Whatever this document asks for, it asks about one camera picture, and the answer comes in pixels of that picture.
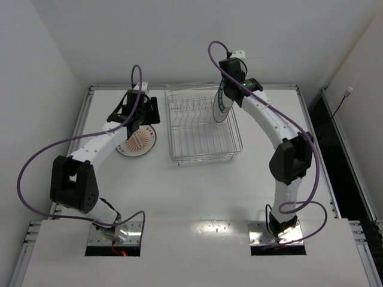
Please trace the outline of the dark green rimmed plate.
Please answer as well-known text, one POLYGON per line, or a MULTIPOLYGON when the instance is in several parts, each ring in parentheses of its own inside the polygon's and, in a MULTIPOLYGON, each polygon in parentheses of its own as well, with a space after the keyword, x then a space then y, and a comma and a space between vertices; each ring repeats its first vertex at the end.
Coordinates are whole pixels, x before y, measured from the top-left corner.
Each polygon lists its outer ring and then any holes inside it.
POLYGON ((217 123, 222 123, 228 116, 233 105, 233 100, 224 93, 224 80, 221 80, 212 104, 213 118, 217 123))

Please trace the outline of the orange sunburst plate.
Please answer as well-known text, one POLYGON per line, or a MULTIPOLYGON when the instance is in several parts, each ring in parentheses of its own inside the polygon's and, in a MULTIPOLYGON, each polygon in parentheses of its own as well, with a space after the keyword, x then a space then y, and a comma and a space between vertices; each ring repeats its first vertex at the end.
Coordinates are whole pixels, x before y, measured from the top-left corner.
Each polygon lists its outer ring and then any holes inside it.
POLYGON ((157 133, 152 125, 141 126, 134 134, 122 142, 116 151, 129 158, 146 155, 155 146, 157 133))

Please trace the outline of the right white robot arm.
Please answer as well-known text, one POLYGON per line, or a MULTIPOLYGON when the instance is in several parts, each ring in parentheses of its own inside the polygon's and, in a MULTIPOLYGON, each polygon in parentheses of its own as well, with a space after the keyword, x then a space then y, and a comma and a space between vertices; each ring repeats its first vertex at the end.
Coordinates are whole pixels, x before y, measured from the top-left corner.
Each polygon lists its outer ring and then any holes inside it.
POLYGON ((246 78, 243 60, 231 57, 221 60, 222 79, 213 103, 213 117, 224 121, 234 103, 252 116, 266 133, 275 150, 269 169, 275 178, 274 203, 269 213, 268 232, 277 237, 297 222, 294 211, 297 194, 311 166, 312 149, 301 132, 272 111, 262 86, 246 78))

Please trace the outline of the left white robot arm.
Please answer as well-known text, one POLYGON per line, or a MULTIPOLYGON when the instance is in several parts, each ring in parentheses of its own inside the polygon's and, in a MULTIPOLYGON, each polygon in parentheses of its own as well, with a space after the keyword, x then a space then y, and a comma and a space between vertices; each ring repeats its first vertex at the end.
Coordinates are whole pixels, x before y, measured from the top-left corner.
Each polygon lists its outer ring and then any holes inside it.
POLYGON ((121 215, 100 195, 96 171, 115 149, 141 126, 160 123, 156 97, 144 91, 129 90, 108 116, 101 134, 91 138, 72 154, 53 162, 50 198, 85 215, 107 237, 121 230, 121 215))

